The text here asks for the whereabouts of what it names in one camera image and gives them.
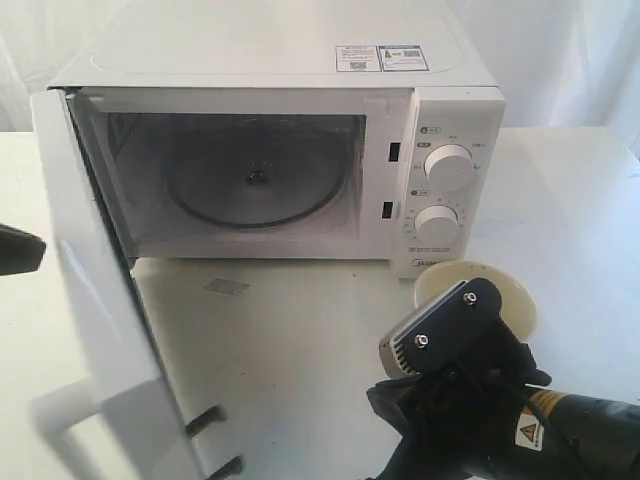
microwave oven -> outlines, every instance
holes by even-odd
[[[90,394],[36,408],[44,438],[92,478],[56,435],[99,411],[140,478],[205,478],[133,262],[387,259],[415,277],[463,255],[503,110],[439,0],[131,2],[32,97],[91,372]]]
[[[130,262],[463,255],[500,90],[444,5],[347,4],[133,2],[35,96]]]

open microwave door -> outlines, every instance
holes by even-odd
[[[140,478],[203,479],[147,330],[137,289],[101,195],[92,185],[65,93],[36,94],[32,109],[56,249],[91,373],[87,392],[70,389],[47,405],[46,398],[44,404],[34,402],[37,427],[75,478],[100,475],[88,473],[84,464],[88,459],[77,443],[61,443],[70,431],[57,432],[60,438],[52,440],[56,434],[52,430],[61,425],[70,430],[83,416],[98,413]],[[83,395],[91,399],[94,410],[84,401],[79,412],[69,411]]]

cable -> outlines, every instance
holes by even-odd
[[[582,478],[587,480],[595,480],[596,477],[589,471],[587,465],[585,465],[580,455],[576,453],[576,451],[571,447],[567,439],[562,435],[549,421],[549,419],[540,411],[538,406],[522,391],[515,388],[513,385],[505,384],[504,385],[507,391],[514,396],[516,396],[519,400],[521,400],[529,410],[533,413],[533,416],[540,422],[540,424],[544,427],[549,436],[553,439],[556,447],[559,450],[563,450],[564,453],[571,458],[572,463],[576,467],[577,470],[582,474]]]

white curtain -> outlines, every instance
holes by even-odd
[[[447,1],[503,89],[506,126],[608,125],[640,154],[640,0]],[[125,3],[0,0],[0,130],[31,129],[29,94]]]

power knob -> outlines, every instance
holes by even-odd
[[[473,180],[476,169],[466,148],[444,145],[429,154],[424,162],[424,173],[435,190],[455,192]]]
[[[460,233],[456,212],[442,205],[422,210],[416,215],[414,224],[418,240],[429,247],[450,245]]]

